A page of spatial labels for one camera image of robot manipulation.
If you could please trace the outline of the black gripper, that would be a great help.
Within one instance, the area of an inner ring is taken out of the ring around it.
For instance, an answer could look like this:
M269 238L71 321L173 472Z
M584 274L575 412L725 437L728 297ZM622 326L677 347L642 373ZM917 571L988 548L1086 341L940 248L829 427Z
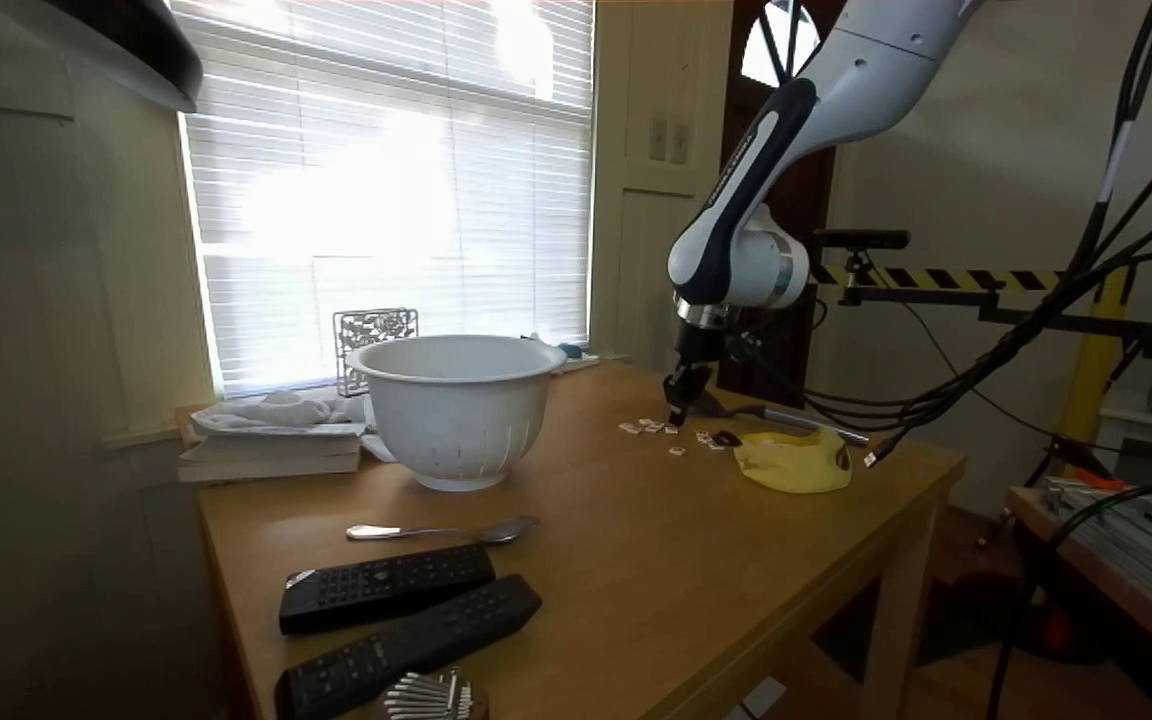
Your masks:
M706 412L706 376L725 360L733 310L725 303L681 303L677 321L677 363L663 376L669 424Z

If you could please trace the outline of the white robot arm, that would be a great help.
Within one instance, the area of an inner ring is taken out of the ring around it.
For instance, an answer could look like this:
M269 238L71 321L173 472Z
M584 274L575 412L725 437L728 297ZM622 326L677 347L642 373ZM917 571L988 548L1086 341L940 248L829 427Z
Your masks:
M927 92L977 0L842 0L806 64L755 111L711 195L669 248L677 360L669 420L702 397L740 309L791 309L812 274L806 248L772 217L767 192L800 159L895 127Z

